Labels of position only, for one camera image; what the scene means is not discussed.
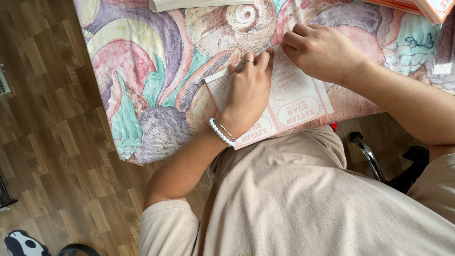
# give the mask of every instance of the chair leg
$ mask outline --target chair leg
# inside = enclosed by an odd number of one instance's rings
[[[381,168],[379,167],[378,161],[374,157],[373,151],[368,146],[368,144],[364,141],[364,137],[359,132],[354,132],[349,135],[351,141],[357,146],[359,146],[362,153],[365,155],[368,163],[370,164],[371,170],[373,171],[374,177],[380,181],[385,183],[386,180],[384,179],[384,175],[382,174]]]

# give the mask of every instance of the hand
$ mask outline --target hand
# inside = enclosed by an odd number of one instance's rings
[[[347,37],[321,25],[297,23],[284,35],[281,48],[305,74],[340,85],[369,61]]]
[[[237,139],[246,133],[261,117],[268,103],[273,69],[273,48],[254,55],[245,54],[241,71],[229,65],[231,86],[226,106],[220,113],[219,123]]]

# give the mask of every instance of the table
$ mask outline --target table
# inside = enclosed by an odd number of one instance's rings
[[[331,26],[370,59],[455,94],[455,75],[432,74],[435,27],[423,16],[351,0],[256,0],[255,5],[153,13],[148,0],[74,0],[115,147],[122,160],[165,159],[216,114],[203,82],[248,51],[278,44],[298,23]],[[335,113],[294,133],[382,110],[325,83]]]

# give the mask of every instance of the pink printed sheet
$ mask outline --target pink printed sheet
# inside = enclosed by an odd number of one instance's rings
[[[272,85],[264,113],[248,132],[236,140],[234,149],[243,148],[280,132],[334,112],[320,80],[307,76],[274,47]],[[228,69],[205,78],[218,111],[226,105],[230,86]]]

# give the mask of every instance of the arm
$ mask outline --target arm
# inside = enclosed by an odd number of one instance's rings
[[[226,106],[217,121],[237,139],[259,119],[268,102],[272,77],[273,49],[254,56],[245,54],[243,70],[229,66],[231,87]],[[147,186],[144,209],[166,200],[186,200],[207,166],[227,144],[207,127],[169,157],[152,175]]]
[[[455,153],[455,97],[368,59],[333,28],[297,24],[282,48],[309,76],[339,84],[376,103],[428,144],[431,160]]]

